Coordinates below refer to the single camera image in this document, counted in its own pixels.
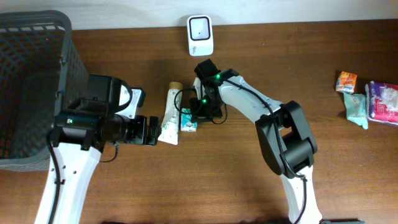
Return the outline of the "white tube wooden cap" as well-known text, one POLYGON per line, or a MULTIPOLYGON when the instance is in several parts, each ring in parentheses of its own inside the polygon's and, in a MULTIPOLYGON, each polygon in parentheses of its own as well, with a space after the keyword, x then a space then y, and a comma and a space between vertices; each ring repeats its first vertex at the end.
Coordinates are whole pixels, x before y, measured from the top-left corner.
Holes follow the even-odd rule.
POLYGON ((169 90, 167 92, 167 101, 165 106, 165 114, 161 124, 161 135, 158 137, 159 141, 169 144, 178 144, 178 126, 180 113, 174 105, 174 99, 177 93, 183 88, 179 82, 170 82, 169 90))

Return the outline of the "teal tissue pack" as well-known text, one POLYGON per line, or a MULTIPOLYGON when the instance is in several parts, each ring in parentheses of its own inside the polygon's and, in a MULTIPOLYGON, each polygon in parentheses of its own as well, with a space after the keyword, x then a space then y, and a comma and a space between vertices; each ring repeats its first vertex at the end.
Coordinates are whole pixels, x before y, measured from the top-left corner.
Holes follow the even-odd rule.
POLYGON ((192 122, 192 114, 188 108, 182 108, 180 129, 184 132, 197 131, 197 123, 192 122))

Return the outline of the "orange tissue pack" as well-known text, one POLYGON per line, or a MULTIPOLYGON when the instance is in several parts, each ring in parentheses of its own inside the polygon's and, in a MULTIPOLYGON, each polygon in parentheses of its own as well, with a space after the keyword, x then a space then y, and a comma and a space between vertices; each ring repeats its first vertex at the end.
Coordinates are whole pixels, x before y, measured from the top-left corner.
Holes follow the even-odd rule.
POLYGON ((335 91, 353 94, 356 88, 357 74, 350 72, 340 72, 336 81, 335 91))

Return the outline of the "teal snack pouch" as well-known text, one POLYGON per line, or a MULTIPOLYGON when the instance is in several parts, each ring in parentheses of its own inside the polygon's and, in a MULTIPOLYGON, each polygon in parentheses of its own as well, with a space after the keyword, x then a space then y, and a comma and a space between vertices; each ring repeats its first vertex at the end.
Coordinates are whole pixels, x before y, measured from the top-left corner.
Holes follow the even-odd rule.
POLYGON ((363 129, 368 129, 366 97, 362 94, 343 93, 343 98, 346 107, 347 120, 356 123, 363 129))

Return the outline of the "pink purple pad pack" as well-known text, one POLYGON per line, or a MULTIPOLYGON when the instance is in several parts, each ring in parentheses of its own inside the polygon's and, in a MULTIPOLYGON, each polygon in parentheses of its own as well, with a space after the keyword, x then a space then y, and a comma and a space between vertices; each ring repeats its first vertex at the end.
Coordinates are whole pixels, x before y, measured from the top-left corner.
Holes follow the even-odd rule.
POLYGON ((368 120, 397 126, 397 85, 371 81, 365 90, 368 120))

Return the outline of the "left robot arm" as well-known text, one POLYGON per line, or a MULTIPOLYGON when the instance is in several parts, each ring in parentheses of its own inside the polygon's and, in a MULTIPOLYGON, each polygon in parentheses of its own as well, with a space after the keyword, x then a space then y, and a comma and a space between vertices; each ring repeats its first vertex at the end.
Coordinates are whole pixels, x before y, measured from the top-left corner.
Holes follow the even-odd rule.
POLYGON ((155 146, 158 117, 136 113, 142 88, 118 78, 91 74, 86 95, 54 118, 46 136, 50 164, 36 223, 78 223, 86 192, 106 144, 155 146))

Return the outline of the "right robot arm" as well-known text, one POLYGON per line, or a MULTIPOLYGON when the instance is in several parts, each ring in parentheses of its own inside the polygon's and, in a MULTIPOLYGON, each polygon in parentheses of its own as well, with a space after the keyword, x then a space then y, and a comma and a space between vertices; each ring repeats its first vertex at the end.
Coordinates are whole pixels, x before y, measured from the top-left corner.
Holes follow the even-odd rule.
POLYGON ((295 101, 282 103, 267 97, 237 71, 219 70, 210 59, 199 63, 194 72, 192 120, 224 123, 228 106, 241 112, 254 123, 262 157, 282 181, 289 221, 321 223, 312 180, 318 146, 302 107, 295 101))

